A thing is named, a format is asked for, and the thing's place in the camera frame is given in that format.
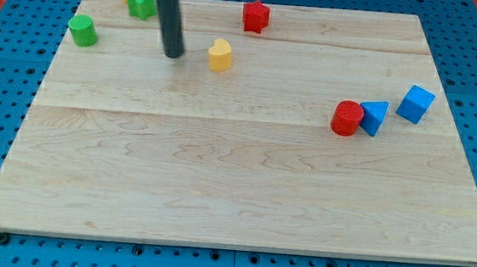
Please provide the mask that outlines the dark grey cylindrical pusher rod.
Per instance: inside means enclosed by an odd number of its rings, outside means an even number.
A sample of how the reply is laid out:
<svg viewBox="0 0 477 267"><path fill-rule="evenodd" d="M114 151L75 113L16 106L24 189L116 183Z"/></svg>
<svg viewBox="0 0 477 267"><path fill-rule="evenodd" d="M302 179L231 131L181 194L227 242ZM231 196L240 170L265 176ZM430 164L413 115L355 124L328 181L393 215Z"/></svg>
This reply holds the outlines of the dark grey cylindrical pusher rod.
<svg viewBox="0 0 477 267"><path fill-rule="evenodd" d="M165 56L177 59L185 52L180 0L156 0Z"/></svg>

